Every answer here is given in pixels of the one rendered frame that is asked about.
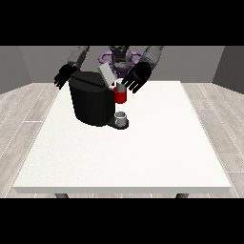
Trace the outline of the red pod holder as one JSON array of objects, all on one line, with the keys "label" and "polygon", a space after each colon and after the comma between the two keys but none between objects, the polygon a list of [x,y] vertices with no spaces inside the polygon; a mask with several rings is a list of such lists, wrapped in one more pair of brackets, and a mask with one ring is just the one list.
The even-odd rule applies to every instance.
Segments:
[{"label": "red pod holder", "polygon": [[126,91],[117,91],[114,90],[114,102],[117,104],[123,104],[127,101],[127,92]]}]

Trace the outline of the black coffee machine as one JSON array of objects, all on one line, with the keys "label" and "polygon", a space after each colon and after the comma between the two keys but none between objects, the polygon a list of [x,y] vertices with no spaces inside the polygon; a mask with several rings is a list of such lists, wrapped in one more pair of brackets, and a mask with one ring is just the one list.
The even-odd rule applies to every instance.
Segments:
[{"label": "black coffee machine", "polygon": [[95,127],[108,125],[118,130],[129,127],[128,118],[123,127],[115,124],[116,86],[107,87],[99,72],[76,71],[71,75],[69,87],[74,113],[78,120]]}]

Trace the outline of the pale grey machine lid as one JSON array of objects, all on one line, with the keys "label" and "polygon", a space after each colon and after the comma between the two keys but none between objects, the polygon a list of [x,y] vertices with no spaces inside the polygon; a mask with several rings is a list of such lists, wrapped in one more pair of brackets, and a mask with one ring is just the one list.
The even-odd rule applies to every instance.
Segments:
[{"label": "pale grey machine lid", "polygon": [[111,67],[108,63],[104,63],[98,67],[98,71],[101,74],[107,87],[110,87],[116,80]]}]

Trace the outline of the small grey cup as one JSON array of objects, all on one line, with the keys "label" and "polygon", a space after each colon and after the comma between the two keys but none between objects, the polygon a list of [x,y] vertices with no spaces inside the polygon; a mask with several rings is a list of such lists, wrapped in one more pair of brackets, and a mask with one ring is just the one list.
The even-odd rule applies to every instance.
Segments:
[{"label": "small grey cup", "polygon": [[123,127],[127,123],[127,115],[124,112],[117,112],[115,115],[115,124],[118,127]]}]

